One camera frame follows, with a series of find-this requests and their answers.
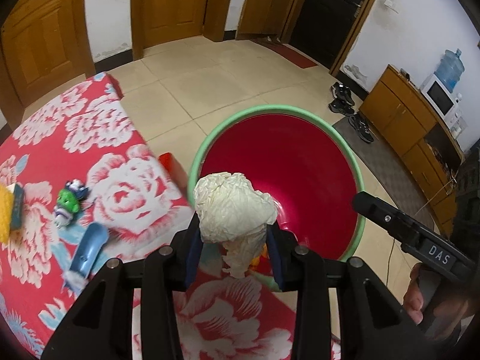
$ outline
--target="black sneaker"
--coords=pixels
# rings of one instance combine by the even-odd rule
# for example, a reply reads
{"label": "black sneaker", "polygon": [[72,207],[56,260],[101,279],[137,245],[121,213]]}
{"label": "black sneaker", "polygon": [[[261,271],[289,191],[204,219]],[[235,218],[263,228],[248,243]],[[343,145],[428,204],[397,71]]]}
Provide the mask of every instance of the black sneaker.
{"label": "black sneaker", "polygon": [[374,141],[367,121],[358,112],[349,117],[349,123],[364,142],[372,143]]}
{"label": "black sneaker", "polygon": [[330,87],[330,92],[332,92],[334,99],[342,99],[349,105],[355,105],[355,102],[352,99],[352,91],[348,86],[340,82],[336,82]]}
{"label": "black sneaker", "polygon": [[333,102],[328,104],[328,109],[336,114],[342,114],[345,116],[352,116],[355,113],[355,110],[342,99],[333,100]]}

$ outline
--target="crumpled paper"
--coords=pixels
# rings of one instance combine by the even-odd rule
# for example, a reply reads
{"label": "crumpled paper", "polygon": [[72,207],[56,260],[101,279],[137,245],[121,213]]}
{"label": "crumpled paper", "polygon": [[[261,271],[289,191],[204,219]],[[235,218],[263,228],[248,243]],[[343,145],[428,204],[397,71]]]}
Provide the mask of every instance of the crumpled paper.
{"label": "crumpled paper", "polygon": [[250,262],[266,240],[266,225],[277,220],[277,207],[268,193],[254,188],[242,173],[213,173],[198,180],[193,190],[200,233],[205,243],[226,249],[224,268],[244,278]]}

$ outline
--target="water bottle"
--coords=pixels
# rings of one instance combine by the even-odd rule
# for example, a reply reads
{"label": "water bottle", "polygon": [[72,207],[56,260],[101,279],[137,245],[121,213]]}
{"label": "water bottle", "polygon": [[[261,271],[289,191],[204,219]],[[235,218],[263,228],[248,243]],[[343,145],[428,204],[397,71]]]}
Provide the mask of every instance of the water bottle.
{"label": "water bottle", "polygon": [[462,52],[459,49],[457,49],[457,52],[445,50],[440,65],[435,71],[435,76],[439,78],[450,93],[453,93],[455,85],[460,81],[460,76],[465,71],[465,67],[460,60],[461,54]]}

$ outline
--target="metal bolt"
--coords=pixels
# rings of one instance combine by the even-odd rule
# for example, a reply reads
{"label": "metal bolt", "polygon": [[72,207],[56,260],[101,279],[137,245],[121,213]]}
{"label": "metal bolt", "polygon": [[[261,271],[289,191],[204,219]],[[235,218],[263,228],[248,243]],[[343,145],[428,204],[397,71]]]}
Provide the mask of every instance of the metal bolt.
{"label": "metal bolt", "polygon": [[168,245],[162,246],[160,249],[158,249],[158,253],[160,253],[162,256],[169,256],[173,253],[173,248]]}
{"label": "metal bolt", "polygon": [[360,257],[352,257],[350,259],[350,265],[354,268],[360,268],[363,266],[363,260]]}
{"label": "metal bolt", "polygon": [[308,253],[308,247],[303,245],[297,245],[295,247],[295,253],[299,254],[300,256],[304,256]]}
{"label": "metal bolt", "polygon": [[120,265],[120,260],[117,258],[109,259],[106,262],[107,268],[110,268],[110,269],[117,268],[119,265]]}

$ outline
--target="tiled floor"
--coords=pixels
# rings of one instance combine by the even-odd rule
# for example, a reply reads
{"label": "tiled floor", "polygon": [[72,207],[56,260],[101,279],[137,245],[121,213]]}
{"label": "tiled floor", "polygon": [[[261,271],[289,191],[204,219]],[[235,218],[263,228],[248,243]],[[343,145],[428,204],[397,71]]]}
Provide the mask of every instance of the tiled floor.
{"label": "tiled floor", "polygon": [[[151,47],[142,60],[110,72],[125,97],[122,105],[156,154],[172,152],[188,171],[201,142],[228,116],[259,104],[291,104],[333,124],[342,117],[327,108],[335,79],[322,66],[301,69],[273,51],[247,40],[213,43],[203,37]],[[79,77],[43,96],[26,117],[49,99],[74,85]],[[360,164],[366,190],[390,204],[386,191],[364,163]],[[393,240],[367,221],[356,255],[386,281]],[[388,287],[401,302],[414,258],[393,248]],[[292,308],[296,294],[279,294]],[[336,301],[332,301],[335,310]],[[338,321],[333,320],[337,335]]]}

